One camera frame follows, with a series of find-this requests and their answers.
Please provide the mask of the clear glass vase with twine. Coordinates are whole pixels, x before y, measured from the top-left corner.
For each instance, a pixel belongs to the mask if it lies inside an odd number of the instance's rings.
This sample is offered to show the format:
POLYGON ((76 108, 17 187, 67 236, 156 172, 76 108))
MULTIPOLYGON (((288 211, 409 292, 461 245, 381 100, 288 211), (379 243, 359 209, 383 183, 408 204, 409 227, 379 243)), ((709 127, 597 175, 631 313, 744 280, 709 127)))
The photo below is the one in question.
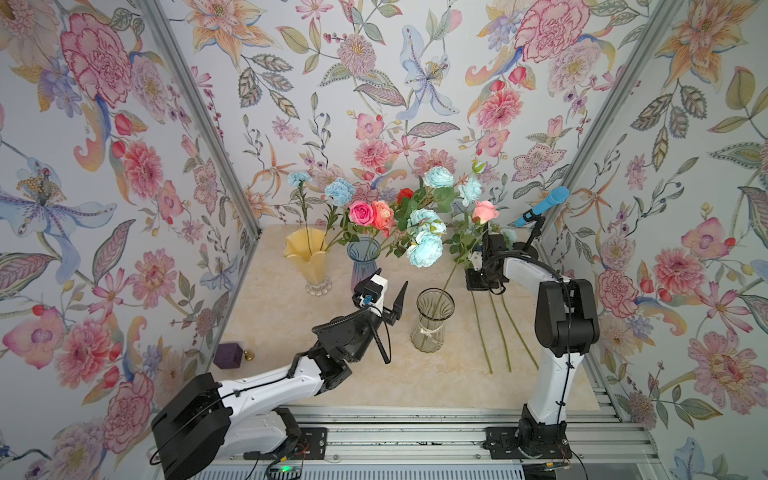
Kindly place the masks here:
POLYGON ((445 342, 445 324, 455 312, 455 301, 444 289, 428 288, 417 297, 418 320, 410 340, 422 353, 435 353, 445 342))

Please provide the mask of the purple blue glass vase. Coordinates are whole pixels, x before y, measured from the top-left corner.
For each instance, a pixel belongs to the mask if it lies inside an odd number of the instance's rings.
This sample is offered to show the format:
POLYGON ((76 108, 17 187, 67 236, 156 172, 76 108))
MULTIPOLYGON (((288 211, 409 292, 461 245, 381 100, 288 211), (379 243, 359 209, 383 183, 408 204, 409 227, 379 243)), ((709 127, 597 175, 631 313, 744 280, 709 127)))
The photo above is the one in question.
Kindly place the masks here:
POLYGON ((380 253, 380 243, 372 237, 361 237, 347 245, 347 255, 353 262, 351 290, 377 270, 377 259, 380 253))

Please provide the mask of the coral red rose stem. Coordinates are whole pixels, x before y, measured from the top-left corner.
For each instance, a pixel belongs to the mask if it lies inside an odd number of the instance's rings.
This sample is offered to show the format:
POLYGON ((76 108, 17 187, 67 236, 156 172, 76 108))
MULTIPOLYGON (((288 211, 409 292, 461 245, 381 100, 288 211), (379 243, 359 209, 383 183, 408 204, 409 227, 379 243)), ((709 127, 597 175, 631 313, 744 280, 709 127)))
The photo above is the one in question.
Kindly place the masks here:
POLYGON ((374 201, 372 203, 374 212, 373 226, 389 238, 395 224, 394 211, 385 201, 374 201))

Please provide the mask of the magenta pink rose stem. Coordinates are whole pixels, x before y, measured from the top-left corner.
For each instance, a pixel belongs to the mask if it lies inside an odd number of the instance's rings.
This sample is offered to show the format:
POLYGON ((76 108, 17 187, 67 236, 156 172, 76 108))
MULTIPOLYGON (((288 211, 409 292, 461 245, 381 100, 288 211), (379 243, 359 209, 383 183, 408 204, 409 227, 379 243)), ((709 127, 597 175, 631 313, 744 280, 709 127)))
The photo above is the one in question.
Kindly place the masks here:
POLYGON ((373 206, 361 201, 353 201, 343 207, 329 206, 325 220, 325 250, 337 244, 357 242, 376 231, 373 206))

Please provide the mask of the small red rose stem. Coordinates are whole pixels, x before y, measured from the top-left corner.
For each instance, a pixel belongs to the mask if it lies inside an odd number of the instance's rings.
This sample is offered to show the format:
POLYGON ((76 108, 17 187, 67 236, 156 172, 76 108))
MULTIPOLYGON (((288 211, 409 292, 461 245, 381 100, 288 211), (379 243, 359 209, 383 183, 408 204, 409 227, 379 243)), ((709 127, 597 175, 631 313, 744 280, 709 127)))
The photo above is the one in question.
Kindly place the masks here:
POLYGON ((401 189, 397 195, 397 204, 401 205, 405 199, 411 199, 414 195, 414 191, 410 188, 401 189))

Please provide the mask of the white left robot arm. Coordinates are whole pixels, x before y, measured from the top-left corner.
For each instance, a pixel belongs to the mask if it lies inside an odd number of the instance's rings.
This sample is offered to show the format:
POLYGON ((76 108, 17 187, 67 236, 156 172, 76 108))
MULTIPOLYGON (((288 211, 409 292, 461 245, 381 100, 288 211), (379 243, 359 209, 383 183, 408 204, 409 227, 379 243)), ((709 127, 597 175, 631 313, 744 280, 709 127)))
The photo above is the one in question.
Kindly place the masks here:
POLYGON ((407 290, 386 307, 387 288, 379 272, 358 283, 355 311, 313 327, 315 343, 285 367, 238 380, 218 382, 204 373, 189 381, 151 422, 150 464, 167 479, 190 479, 228 455, 288 456, 302 435, 288 404, 337 388, 370 345, 391 361, 391 341, 378 330, 401 318, 407 290))

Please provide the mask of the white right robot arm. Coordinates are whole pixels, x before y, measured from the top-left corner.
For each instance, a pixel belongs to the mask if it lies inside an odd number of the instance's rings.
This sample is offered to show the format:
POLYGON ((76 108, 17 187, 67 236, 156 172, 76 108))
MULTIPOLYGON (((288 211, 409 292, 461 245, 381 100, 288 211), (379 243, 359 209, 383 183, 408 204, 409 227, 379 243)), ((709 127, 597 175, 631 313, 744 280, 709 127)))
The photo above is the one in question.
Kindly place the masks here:
POLYGON ((579 365, 600 337, 592 284, 508 249, 500 233, 485 233, 470 261, 468 290, 501 293, 514 281, 536 296, 534 333, 542 347, 534 393, 517 424, 486 428, 482 447, 494 460, 567 461, 573 456, 566 436, 568 396, 579 365))

